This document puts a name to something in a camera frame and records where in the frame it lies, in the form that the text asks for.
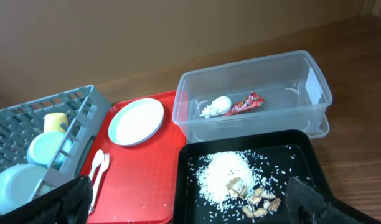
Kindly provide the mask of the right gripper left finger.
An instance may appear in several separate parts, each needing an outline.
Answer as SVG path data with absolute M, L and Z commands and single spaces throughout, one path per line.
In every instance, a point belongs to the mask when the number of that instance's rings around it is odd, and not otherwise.
M 1 215 L 0 224 L 86 224 L 92 197 L 92 182 L 83 175 Z

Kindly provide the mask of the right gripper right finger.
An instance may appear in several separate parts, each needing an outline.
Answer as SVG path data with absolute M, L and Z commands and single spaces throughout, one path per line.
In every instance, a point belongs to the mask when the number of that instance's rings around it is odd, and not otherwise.
M 281 194 L 276 197 L 281 200 L 278 207 L 268 211 L 267 223 L 380 223 L 315 187 L 310 179 L 290 177 Z

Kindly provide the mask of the mint green bowl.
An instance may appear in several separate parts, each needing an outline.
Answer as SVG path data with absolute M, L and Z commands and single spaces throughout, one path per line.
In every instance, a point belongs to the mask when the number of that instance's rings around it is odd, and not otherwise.
M 0 173 L 0 215 L 25 205 L 46 171 L 43 166 L 18 164 Z

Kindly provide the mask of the light blue bowl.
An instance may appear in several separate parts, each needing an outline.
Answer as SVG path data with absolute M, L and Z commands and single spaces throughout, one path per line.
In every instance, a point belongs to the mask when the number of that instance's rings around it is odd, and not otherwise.
M 29 145 L 26 155 L 27 162 L 46 167 L 58 151 L 64 136 L 64 133 L 59 131 L 39 134 Z

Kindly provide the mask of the rice and peanut leftovers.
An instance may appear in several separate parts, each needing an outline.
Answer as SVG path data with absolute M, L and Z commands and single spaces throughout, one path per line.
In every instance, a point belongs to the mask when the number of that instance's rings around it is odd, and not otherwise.
M 285 196 L 286 171 L 267 154 L 217 152 L 188 161 L 196 223 L 257 223 L 276 215 Z

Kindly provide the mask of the yellow plastic cup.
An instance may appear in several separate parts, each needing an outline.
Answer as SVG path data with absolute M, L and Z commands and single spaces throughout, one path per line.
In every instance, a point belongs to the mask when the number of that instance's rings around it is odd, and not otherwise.
M 68 126 L 68 119 L 65 113 L 49 113 L 44 116 L 44 132 L 58 131 L 65 133 L 66 130 L 61 124 Z

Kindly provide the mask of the red snack wrapper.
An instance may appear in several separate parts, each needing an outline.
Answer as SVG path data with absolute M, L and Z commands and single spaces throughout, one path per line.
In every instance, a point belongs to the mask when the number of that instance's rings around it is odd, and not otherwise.
M 251 92 L 242 101 L 239 101 L 231 106 L 231 108 L 224 114 L 224 116 L 231 116 L 243 113 L 250 109 L 257 108 L 265 103 L 265 100 L 256 92 Z

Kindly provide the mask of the white tissue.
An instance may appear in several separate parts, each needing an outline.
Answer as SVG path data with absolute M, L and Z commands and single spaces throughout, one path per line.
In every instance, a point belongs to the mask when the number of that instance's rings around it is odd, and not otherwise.
M 207 105 L 200 114 L 200 117 L 209 118 L 224 115 L 232 107 L 232 101 L 227 96 L 216 98 L 210 105 Z

